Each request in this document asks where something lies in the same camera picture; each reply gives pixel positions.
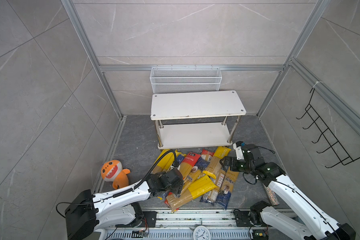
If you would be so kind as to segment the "yellow Pastatime spaghetti bag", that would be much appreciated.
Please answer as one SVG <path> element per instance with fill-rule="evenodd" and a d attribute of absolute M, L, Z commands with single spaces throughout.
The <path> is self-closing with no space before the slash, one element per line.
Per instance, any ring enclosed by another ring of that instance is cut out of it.
<path fill-rule="evenodd" d="M 226 157 L 230 151 L 230 148 L 218 147 L 214 155 L 212 156 L 209 165 L 203 170 L 203 173 L 213 179 L 216 179 L 222 167 L 222 165 L 220 164 L 220 160 Z"/>

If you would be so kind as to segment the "blue Ankara spaghetti bag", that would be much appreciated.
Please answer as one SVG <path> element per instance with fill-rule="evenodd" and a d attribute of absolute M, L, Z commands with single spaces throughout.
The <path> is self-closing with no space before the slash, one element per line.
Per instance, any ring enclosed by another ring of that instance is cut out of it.
<path fill-rule="evenodd" d="M 203 170 L 205 170 L 207 168 L 209 163 L 210 162 L 204 160 L 203 158 L 199 158 L 199 160 L 196 162 L 196 164 L 191 169 L 191 172 L 186 176 L 184 183 L 183 183 L 183 188 L 182 188 L 181 194 L 183 194 L 183 192 L 186 189 L 188 189 L 189 186 L 200 177 Z"/>

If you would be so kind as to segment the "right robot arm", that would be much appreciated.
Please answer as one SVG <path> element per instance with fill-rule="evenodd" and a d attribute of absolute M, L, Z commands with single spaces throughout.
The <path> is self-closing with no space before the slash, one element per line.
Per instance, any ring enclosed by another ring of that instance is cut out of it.
<path fill-rule="evenodd" d="M 226 170 L 251 175 L 256 182 L 275 192 L 301 219 L 300 222 L 285 216 L 273 206 L 260 201 L 250 208 L 252 226 L 268 225 L 293 240 L 354 240 L 355 230 L 349 224 L 339 224 L 311 201 L 274 162 L 265 162 L 261 147 L 234 144 L 235 157 L 224 157 L 220 164 Z"/>

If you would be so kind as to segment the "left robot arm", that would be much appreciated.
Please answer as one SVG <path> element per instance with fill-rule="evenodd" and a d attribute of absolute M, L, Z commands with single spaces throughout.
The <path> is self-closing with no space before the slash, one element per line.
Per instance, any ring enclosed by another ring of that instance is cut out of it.
<path fill-rule="evenodd" d="M 85 190 L 65 209 L 67 237 L 83 240 L 95 230 L 138 226 L 145 217 L 140 202 L 166 193 L 179 194 L 183 182 L 180 171 L 172 169 L 110 192 L 92 194 Z"/>

